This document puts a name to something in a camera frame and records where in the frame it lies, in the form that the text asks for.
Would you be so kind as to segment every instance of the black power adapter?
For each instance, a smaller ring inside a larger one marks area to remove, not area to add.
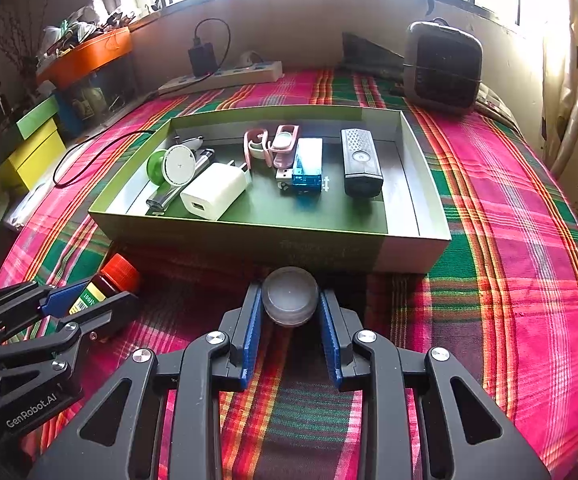
[[[213,44],[201,43],[197,36],[194,36],[193,48],[189,49],[189,61],[191,61],[191,70],[195,77],[213,74],[218,70]]]

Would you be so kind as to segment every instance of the orange basket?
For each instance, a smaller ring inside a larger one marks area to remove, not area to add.
[[[69,88],[102,65],[131,52],[129,27],[118,28],[77,46],[38,75],[38,85],[51,81],[58,90]]]

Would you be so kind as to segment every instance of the plaid tablecloth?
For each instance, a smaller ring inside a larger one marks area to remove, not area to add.
[[[450,349],[561,479],[578,461],[578,220],[519,135],[476,113],[455,118],[421,110],[388,89],[387,82],[325,70],[159,99],[93,143],[65,178],[110,139],[180,114],[278,104],[402,110],[427,157],[452,241],[425,277],[319,276],[320,283],[335,286],[343,306],[397,345]],[[60,285],[96,271],[110,241],[87,209],[145,139],[130,137],[73,186],[51,191],[3,264],[0,287],[31,278]],[[240,306],[249,280],[268,271],[139,248],[124,254],[149,276],[144,315],[92,351],[87,395],[133,349],[172,351],[214,329],[225,310]],[[355,478],[361,394],[339,394],[329,385],[318,338],[312,324],[293,331],[265,326],[251,386],[222,399],[226,479]],[[28,439],[29,452],[46,448],[80,405]],[[413,413],[410,403],[412,422]],[[163,454],[160,478],[166,463]]]

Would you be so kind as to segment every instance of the bed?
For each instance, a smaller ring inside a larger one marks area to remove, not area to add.
[[[452,241],[428,276],[318,276],[354,308],[365,327],[397,346],[448,348],[479,380],[538,452],[554,479],[578,462],[578,220],[521,135],[473,112],[453,118],[391,95],[390,83],[320,70],[276,83],[148,102],[96,140],[67,171],[76,174],[102,145],[157,128],[171,117],[270,104],[344,104],[402,110],[427,157]],[[146,139],[117,143],[82,179],[53,189],[19,235],[0,270],[0,287],[24,280],[62,285],[93,274],[110,241],[87,209]],[[242,303],[247,284],[270,269],[221,258],[116,247],[145,275],[142,317],[87,365],[85,398],[134,349],[184,348]],[[29,329],[41,335],[49,320]],[[25,440],[37,455],[82,401]],[[415,421],[413,405],[410,420]],[[169,402],[171,411],[173,401]],[[310,324],[267,324],[251,386],[221,397],[225,478],[354,479],[361,394],[338,393],[327,378]],[[415,472],[418,439],[411,427]],[[167,442],[160,478],[167,477]]]

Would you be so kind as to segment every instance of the bottle label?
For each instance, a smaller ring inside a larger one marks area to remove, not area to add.
[[[69,309],[69,314],[76,314],[80,312],[80,310],[94,306],[96,303],[100,303],[105,299],[106,296],[100,292],[100,289],[93,283],[89,283],[76,300],[76,303]]]

